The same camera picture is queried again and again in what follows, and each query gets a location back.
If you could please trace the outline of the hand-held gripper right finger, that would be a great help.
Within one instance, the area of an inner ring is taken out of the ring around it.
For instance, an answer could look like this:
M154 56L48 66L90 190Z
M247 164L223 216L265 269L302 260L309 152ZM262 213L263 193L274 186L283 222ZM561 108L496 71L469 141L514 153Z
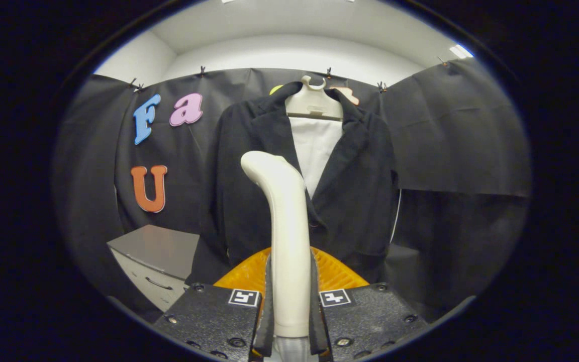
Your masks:
M312 248L310 353L318 361L352 361L414 338L427 321L386 282L371 284Z

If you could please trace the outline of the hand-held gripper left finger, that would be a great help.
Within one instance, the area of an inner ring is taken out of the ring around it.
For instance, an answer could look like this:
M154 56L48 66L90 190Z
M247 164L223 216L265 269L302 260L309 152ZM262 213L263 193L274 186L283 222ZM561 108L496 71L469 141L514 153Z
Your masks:
M255 253L215 284L192 284L154 328L186 348L231 361L271 356L273 314L264 311L270 254Z

